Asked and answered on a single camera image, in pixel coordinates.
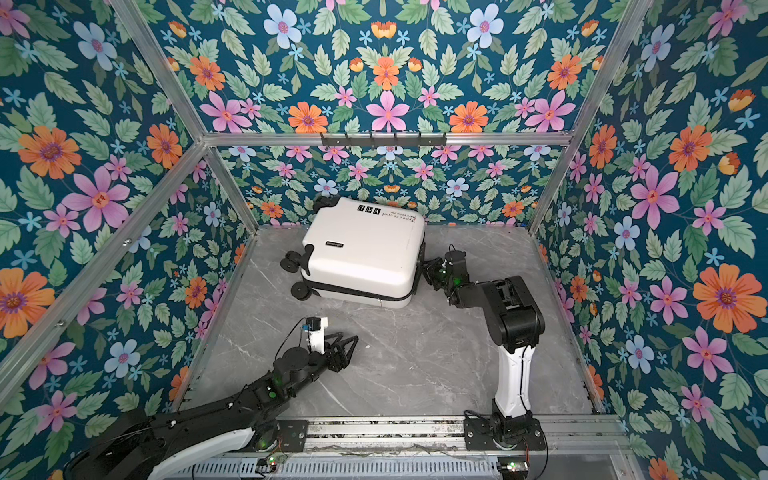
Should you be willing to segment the white black suitcase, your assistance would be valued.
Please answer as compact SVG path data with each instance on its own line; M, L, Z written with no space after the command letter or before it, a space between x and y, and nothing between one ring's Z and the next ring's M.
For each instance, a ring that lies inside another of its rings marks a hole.
M291 295L316 295L390 309L414 296L424 259L426 220L418 212L346 197L321 197L301 249L280 267L299 273Z

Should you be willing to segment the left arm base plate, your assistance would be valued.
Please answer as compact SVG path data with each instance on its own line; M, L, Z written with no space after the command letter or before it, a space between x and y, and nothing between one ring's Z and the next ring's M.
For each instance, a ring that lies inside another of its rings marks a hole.
M274 420L268 422L255 435L254 448L258 452L299 453L304 451L308 437L307 420Z

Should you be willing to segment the aluminium mounting rail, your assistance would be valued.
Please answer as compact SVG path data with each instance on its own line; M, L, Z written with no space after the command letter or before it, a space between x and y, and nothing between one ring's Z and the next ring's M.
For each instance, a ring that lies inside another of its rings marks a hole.
M227 433L190 447L166 462L184 468L229 453L336 454L385 456L437 454L451 457L513 457L530 459L553 455L619 455L631 452L630 441L611 415L542 415L538 418L548 449L541 451L469 451L465 448L464 416L307 417L308 437L303 452L258 452L255 435Z

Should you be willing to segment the aluminium frame cage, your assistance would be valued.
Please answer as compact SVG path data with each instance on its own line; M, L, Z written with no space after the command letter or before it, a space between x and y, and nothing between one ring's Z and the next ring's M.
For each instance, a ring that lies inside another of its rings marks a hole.
M224 147L321 134L572 146L646 1L5 1L1 410L117 264L254 231ZM172 217L218 181L234 219Z

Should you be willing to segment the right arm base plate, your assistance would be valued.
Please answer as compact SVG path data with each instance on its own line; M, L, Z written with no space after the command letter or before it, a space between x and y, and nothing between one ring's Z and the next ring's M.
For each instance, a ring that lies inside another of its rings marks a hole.
M465 448L469 451L541 451L548 449L540 422L532 416L463 420Z

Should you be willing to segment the metal hook bar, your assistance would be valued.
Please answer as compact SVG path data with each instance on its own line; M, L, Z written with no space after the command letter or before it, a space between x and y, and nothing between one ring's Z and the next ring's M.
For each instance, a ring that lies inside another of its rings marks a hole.
M326 147L379 147L399 146L403 148L441 147L448 144L446 134L424 133L344 133L321 134L321 145Z

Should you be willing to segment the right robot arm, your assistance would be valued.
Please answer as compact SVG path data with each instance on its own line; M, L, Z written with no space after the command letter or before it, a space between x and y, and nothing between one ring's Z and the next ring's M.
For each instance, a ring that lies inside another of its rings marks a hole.
M524 279L472 281L466 253L455 249L423 261L420 270L427 284L443 291L449 305L482 310L489 336L498 347L498 382L491 412L463 412L467 447L478 449L479 442L487 439L502 450L545 449L545 434L530 399L532 361L545 321Z

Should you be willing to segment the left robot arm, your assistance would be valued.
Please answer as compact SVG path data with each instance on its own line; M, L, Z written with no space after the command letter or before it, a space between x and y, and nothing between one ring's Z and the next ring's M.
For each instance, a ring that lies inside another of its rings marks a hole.
M323 338L324 351L292 347L238 393L174 413L120 416L63 468L65 479L164 479L197 462L259 445L301 389L349 366L358 336Z

